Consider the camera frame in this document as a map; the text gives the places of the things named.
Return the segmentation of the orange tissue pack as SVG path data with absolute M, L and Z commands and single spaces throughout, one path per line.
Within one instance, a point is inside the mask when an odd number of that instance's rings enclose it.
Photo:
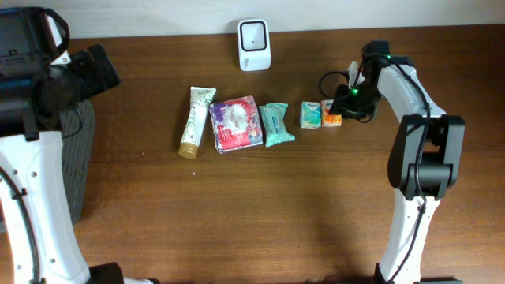
M 342 115 L 341 114 L 330 114 L 330 109 L 333 104 L 333 99 L 325 99 L 322 100 L 321 112 L 322 112 L 322 126 L 323 127 L 336 127 L 342 124 Z

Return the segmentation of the green tissue pack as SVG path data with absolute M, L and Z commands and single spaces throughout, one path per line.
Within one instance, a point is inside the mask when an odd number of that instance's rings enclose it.
M 302 102 L 300 127 L 302 129 L 318 129 L 322 126 L 321 105 L 318 102 Z

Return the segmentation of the teal wet wipes pack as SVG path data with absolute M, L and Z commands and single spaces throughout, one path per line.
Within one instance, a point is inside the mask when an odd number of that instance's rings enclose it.
M 260 106 L 260 114 L 266 132 L 266 147 L 295 141 L 295 136 L 286 129 L 284 117 L 287 103 L 268 103 Z

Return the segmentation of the red purple pad package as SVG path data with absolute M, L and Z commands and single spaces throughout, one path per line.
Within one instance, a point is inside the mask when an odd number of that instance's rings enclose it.
M 215 148 L 219 153 L 263 143 L 260 114 L 251 95 L 210 105 Z

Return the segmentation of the white Pantene tube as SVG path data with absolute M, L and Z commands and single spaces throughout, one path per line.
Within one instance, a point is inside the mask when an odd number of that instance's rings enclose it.
M 178 149 L 181 157 L 187 159 L 197 157 L 208 110 L 216 91 L 216 88 L 190 88 L 189 116 Z

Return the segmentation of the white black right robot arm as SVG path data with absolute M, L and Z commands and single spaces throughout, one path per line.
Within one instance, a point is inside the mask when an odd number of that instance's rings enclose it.
M 343 76 L 347 83 L 338 86 L 331 114 L 368 123 L 386 99 L 399 122 L 387 163 L 395 208 L 373 282 L 419 283 L 432 217 L 458 178 L 465 122 L 436 105 L 412 60 L 391 54 L 387 41 L 365 44 L 361 62 L 352 62 Z

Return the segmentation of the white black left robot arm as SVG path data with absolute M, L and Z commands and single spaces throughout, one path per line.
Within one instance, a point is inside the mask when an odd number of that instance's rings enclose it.
M 62 174 L 62 111 L 116 87 L 101 45 L 68 54 L 54 10 L 1 11 L 1 205 L 17 283 L 124 283 L 117 263 L 87 265 Z

